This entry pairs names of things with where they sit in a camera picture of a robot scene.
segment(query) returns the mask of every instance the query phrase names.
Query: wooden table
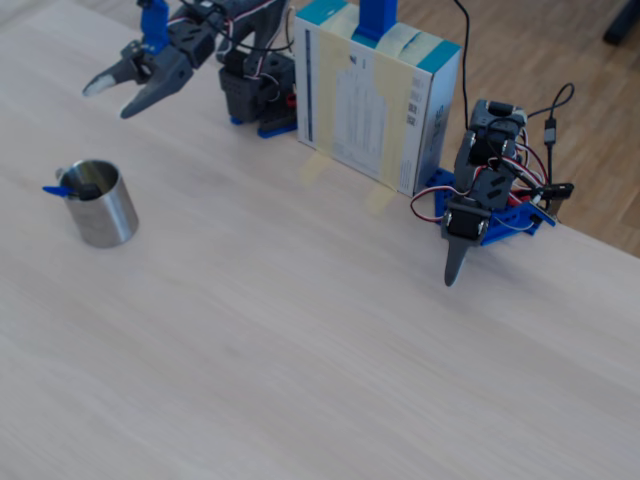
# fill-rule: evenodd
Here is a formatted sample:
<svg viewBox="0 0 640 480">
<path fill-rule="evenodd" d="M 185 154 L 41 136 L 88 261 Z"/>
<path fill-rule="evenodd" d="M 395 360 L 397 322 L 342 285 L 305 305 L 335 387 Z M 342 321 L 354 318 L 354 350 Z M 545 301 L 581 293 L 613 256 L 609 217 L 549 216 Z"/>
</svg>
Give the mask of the wooden table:
<svg viewBox="0 0 640 480">
<path fill-rule="evenodd" d="M 638 478 L 640 261 L 545 227 L 446 288 L 406 197 L 232 126 L 214 66 L 83 99 L 133 36 L 64 2 L 0 35 L 0 478 Z M 141 218 L 112 250 L 40 191 L 92 157 Z"/>
</svg>

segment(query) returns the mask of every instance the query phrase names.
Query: blue clamp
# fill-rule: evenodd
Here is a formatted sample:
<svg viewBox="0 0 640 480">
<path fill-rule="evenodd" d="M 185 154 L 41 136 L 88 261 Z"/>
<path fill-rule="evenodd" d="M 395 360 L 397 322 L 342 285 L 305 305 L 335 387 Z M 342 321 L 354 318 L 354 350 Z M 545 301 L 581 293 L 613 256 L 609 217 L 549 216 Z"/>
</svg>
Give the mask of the blue clamp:
<svg viewBox="0 0 640 480">
<path fill-rule="evenodd" d="M 157 55 L 169 45 L 169 5 L 164 0 L 138 0 L 138 5 L 142 7 L 142 48 Z"/>
<path fill-rule="evenodd" d="M 360 25 L 354 36 L 361 35 L 377 43 L 396 24 L 398 0 L 360 0 Z"/>
<path fill-rule="evenodd" d="M 443 168 L 438 168 L 426 186 L 428 188 L 442 185 L 455 186 L 455 176 Z M 441 217 L 444 215 L 447 209 L 447 201 L 453 196 L 453 193 L 449 190 L 440 190 L 434 193 L 435 214 L 437 217 Z M 489 245 L 523 232 L 531 236 L 535 235 L 541 224 L 531 221 L 533 215 L 544 220 L 552 227 L 556 226 L 556 221 L 552 217 L 529 202 L 518 205 L 517 207 L 508 206 L 504 210 L 494 210 L 492 212 L 489 228 L 481 245 Z"/>
</svg>

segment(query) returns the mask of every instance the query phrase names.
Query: black cable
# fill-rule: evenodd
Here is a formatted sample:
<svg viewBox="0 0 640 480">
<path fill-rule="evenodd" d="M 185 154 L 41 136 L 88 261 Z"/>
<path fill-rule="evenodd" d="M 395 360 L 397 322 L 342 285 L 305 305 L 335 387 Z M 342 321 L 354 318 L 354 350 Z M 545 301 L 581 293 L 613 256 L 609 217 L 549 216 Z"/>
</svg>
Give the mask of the black cable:
<svg viewBox="0 0 640 480">
<path fill-rule="evenodd" d="M 287 9 L 287 18 L 285 19 L 284 24 L 284 37 L 287 40 L 287 49 L 289 50 L 289 53 L 293 55 L 293 49 L 291 48 L 291 45 L 293 45 L 293 42 L 295 42 L 295 38 L 293 40 L 289 38 L 289 14 L 291 13 L 291 9 L 292 7 L 288 7 Z"/>
<path fill-rule="evenodd" d="M 467 19 L 467 27 L 464 35 L 464 50 L 462 52 L 462 96 L 464 97 L 464 127 L 469 130 L 469 101 L 467 100 L 467 50 L 469 49 L 469 36 L 471 34 L 471 19 L 469 12 L 462 6 L 459 0 L 453 0 Z"/>
<path fill-rule="evenodd" d="M 560 97 L 562 96 L 562 94 L 564 93 L 564 91 L 570 88 L 571 91 L 569 92 L 569 96 L 567 98 L 565 98 L 562 102 L 558 103 L 558 100 L 560 99 Z M 533 113 L 529 114 L 529 118 L 531 117 L 535 117 L 536 115 L 540 115 L 541 113 L 545 113 L 545 112 L 551 112 L 549 114 L 549 118 L 553 118 L 553 113 L 555 111 L 556 108 L 562 107 L 563 105 L 566 105 L 567 103 L 569 103 L 569 100 L 571 100 L 573 98 L 573 94 L 576 91 L 576 86 L 569 82 L 566 83 L 562 86 L 562 88 L 560 89 L 560 91 L 558 92 L 558 94 L 556 95 L 556 98 L 554 98 L 553 103 L 551 104 L 550 107 L 547 108 L 543 108 L 542 110 L 536 110 Z"/>
<path fill-rule="evenodd" d="M 193 5 L 191 5 L 189 2 L 187 2 L 187 0 L 180 0 L 180 3 L 182 3 L 185 7 L 187 7 L 197 18 L 202 18 L 202 16 L 200 15 L 200 12 L 198 12 L 198 10 L 196 10 Z M 285 45 L 284 47 L 278 47 L 278 48 L 259 48 L 259 47 L 254 47 L 252 45 L 246 45 L 244 43 L 241 42 L 234 42 L 233 38 L 231 38 L 229 35 L 227 35 L 226 32 L 220 30 L 218 27 L 216 27 L 213 22 L 211 22 L 211 20 L 209 20 L 207 17 L 204 18 L 204 21 L 207 22 L 209 24 L 209 26 L 211 28 L 213 28 L 213 30 L 222 35 L 224 38 L 226 38 L 227 40 L 229 40 L 231 42 L 231 45 L 235 45 L 236 47 L 244 47 L 244 48 L 248 48 L 249 50 L 253 50 L 255 52 L 283 52 L 285 50 L 290 50 L 291 49 L 291 45 L 293 45 L 293 41 L 289 42 L 287 45 Z"/>
<path fill-rule="evenodd" d="M 553 145 L 547 145 L 547 177 L 549 178 L 549 185 L 551 185 L 551 179 L 553 178 Z"/>
</svg>

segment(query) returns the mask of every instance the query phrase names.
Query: metal cup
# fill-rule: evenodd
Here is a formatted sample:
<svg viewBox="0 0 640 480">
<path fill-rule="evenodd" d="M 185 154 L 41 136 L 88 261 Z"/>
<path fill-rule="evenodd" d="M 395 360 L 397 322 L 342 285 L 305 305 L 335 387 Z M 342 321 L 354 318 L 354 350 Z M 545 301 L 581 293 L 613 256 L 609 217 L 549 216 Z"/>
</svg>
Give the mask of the metal cup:
<svg viewBox="0 0 640 480">
<path fill-rule="evenodd" d="M 70 195 L 67 208 L 89 245 L 109 248 L 129 240 L 138 229 L 138 215 L 118 168 L 104 160 L 82 160 L 56 171 L 61 187 L 74 192 L 94 188 L 92 199 Z"/>
</svg>

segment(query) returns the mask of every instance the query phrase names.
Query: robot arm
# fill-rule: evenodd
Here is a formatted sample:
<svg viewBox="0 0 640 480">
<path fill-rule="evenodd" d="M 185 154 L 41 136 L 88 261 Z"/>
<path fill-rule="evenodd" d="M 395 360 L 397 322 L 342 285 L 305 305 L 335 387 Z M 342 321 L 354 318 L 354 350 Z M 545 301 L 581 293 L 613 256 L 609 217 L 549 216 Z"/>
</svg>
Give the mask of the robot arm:
<svg viewBox="0 0 640 480">
<path fill-rule="evenodd" d="M 83 91 L 85 96 L 93 96 L 131 80 L 144 85 L 123 108 L 122 118 L 179 92 L 193 71 L 215 52 L 218 34 L 225 37 L 218 52 L 222 62 L 249 34 L 255 34 L 253 49 L 244 60 L 244 75 L 259 76 L 288 0 L 194 0 L 171 18 L 164 0 L 138 0 L 138 5 L 142 8 L 142 41 L 129 43 L 120 53 L 121 60 L 97 75 Z"/>
</svg>

